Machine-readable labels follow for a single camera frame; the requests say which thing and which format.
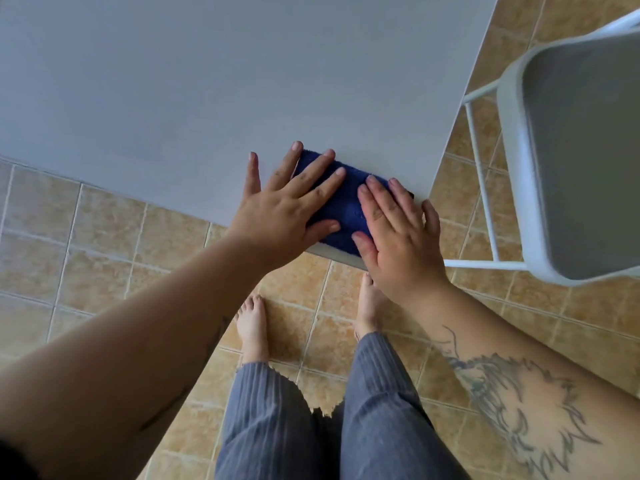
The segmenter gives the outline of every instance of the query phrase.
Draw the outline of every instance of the white metal chair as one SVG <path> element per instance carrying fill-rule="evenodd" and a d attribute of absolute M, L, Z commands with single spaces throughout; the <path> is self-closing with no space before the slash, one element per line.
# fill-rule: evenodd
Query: white metal chair
<path fill-rule="evenodd" d="M 493 260 L 446 266 L 526 270 L 569 286 L 640 274 L 638 24 L 640 9 L 534 47 L 464 97 Z M 494 92 L 523 262 L 500 260 L 471 111 Z"/>

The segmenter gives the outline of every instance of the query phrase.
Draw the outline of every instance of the foot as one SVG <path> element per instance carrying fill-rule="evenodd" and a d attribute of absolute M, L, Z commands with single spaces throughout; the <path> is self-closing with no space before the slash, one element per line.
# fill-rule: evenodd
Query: foot
<path fill-rule="evenodd" d="M 380 330 L 380 311 L 388 298 L 378 289 L 369 273 L 365 273 L 360 284 L 358 313 L 356 315 L 356 339 L 361 340 L 366 334 Z"/>
<path fill-rule="evenodd" d="M 234 317 L 242 340 L 242 362 L 268 362 L 267 313 L 260 295 L 249 296 Z"/>

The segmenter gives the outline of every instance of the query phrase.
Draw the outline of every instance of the gray striped pants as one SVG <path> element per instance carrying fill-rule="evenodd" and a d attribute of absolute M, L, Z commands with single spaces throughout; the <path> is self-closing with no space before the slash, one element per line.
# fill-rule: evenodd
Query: gray striped pants
<path fill-rule="evenodd" d="M 381 333 L 356 350 L 332 416 L 266 363 L 236 375 L 216 480 L 468 479 L 437 436 L 396 351 Z"/>

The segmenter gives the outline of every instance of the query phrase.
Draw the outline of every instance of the tiled floor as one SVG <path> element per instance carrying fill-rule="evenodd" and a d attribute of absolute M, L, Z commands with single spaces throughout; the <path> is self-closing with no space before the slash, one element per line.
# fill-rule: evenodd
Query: tiled floor
<path fill-rule="evenodd" d="M 591 31 L 640 0 L 500 0 L 470 87 L 497 77 L 537 41 Z M 520 258 L 497 110 L 474 104 L 482 161 L 503 258 Z M 456 122 L 431 198 L 448 258 L 490 258 L 464 114 Z M 90 319 L 168 273 L 224 229 L 88 185 L 0 161 L 0 366 Z M 449 270 L 506 320 L 596 374 L 640 386 L 640 280 L 567 289 L 528 273 Z M 311 407 L 330 410 L 353 357 L 360 272 L 305 254 L 268 275 L 273 366 L 296 380 Z M 402 310 L 385 327 L 446 444 L 475 479 L 526 474 L 469 400 L 445 361 Z M 141 478 L 211 480 L 220 426 L 240 359 L 232 326 Z"/>

